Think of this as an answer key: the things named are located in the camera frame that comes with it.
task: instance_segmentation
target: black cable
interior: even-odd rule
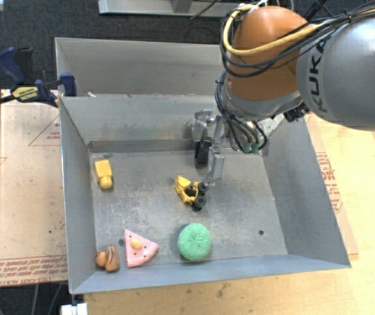
[[[56,298],[58,297],[59,295],[59,292],[61,291],[61,288],[64,284],[60,283],[58,289],[56,290],[56,293],[54,295],[54,298],[52,299],[52,302],[50,303],[50,306],[49,306],[49,310],[48,310],[48,315],[50,315],[52,313],[52,310],[55,306],[55,301],[56,301]]]
[[[197,18],[198,16],[202,15],[203,13],[205,13],[206,11],[209,11],[209,9],[214,6],[216,3],[217,3],[218,0],[213,0],[213,2],[211,2],[207,7],[205,7],[203,10],[201,10],[200,12],[198,12],[197,14],[193,15],[190,19],[194,19],[194,18]]]
[[[315,16],[317,12],[325,5],[326,1],[327,0],[316,0],[310,9],[304,14],[304,18],[311,20],[313,16]]]
[[[367,12],[369,10],[372,10],[374,8],[375,8],[375,0],[370,1],[369,3],[366,3],[366,4],[364,4],[360,7],[357,7],[356,9],[353,9],[346,14],[341,14],[334,19],[328,19],[328,20],[318,19],[317,22],[324,22],[324,24],[317,31],[315,31],[313,34],[311,34],[307,37],[304,37],[303,39],[295,42],[295,44],[286,48],[283,52],[281,52],[277,56],[274,56],[273,58],[270,58],[268,60],[261,61],[259,63],[255,63],[255,64],[243,64],[243,63],[236,62],[236,61],[232,60],[228,56],[228,54],[226,52],[226,49],[224,48],[224,44],[222,43],[222,39],[220,39],[220,51],[221,51],[221,54],[222,54],[222,60],[223,60],[224,68],[230,74],[232,74],[236,77],[251,77],[251,76],[254,76],[254,75],[261,74],[261,73],[265,72],[266,70],[268,70],[270,68],[273,68],[273,64],[276,63],[277,61],[279,61],[280,59],[282,59],[282,58],[296,52],[297,50],[301,49],[302,47],[305,47],[306,45],[316,41],[318,38],[322,38],[323,36],[327,35],[328,33],[337,30],[342,25],[348,23],[350,18],[352,18],[354,20],[357,20],[360,17],[367,17],[368,15],[367,14],[363,15],[363,13]],[[290,33],[294,33],[294,32],[296,32],[300,29],[302,29],[302,26],[297,28],[297,30],[291,31]],[[239,66],[241,68],[254,68],[254,69],[256,69],[256,71],[252,72],[252,73],[235,73],[234,71],[232,71],[232,69],[228,66],[227,63],[230,63],[234,66]]]
[[[267,135],[265,134],[264,130],[259,127],[257,121],[254,121],[254,125],[256,126],[256,129],[259,131],[259,133],[263,136],[264,141],[263,143],[259,146],[258,150],[261,150],[264,146],[267,144]]]

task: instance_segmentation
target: green sponge ball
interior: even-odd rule
[[[180,232],[177,247],[189,261],[204,259],[211,250],[211,235],[202,224],[189,224]]]

